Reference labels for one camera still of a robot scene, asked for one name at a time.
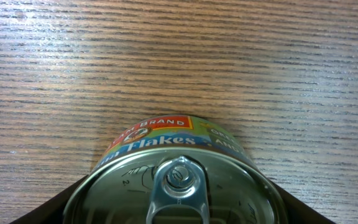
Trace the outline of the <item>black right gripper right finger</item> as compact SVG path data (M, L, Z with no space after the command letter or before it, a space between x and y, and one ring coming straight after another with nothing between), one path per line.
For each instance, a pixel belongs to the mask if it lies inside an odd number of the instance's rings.
M335 224L316 210L269 180L273 190L273 220L268 223L279 224Z

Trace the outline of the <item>tin can with pull tab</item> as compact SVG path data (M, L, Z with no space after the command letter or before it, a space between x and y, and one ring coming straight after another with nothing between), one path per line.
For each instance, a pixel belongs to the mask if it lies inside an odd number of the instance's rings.
M289 215L233 135L175 114L118 136L68 200L63 221L285 224Z

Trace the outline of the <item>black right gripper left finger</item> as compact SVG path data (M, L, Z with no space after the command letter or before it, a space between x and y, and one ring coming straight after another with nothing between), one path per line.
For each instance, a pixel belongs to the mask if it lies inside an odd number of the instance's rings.
M63 211L69 198L86 178L87 175L36 209L10 222L10 224L62 224Z

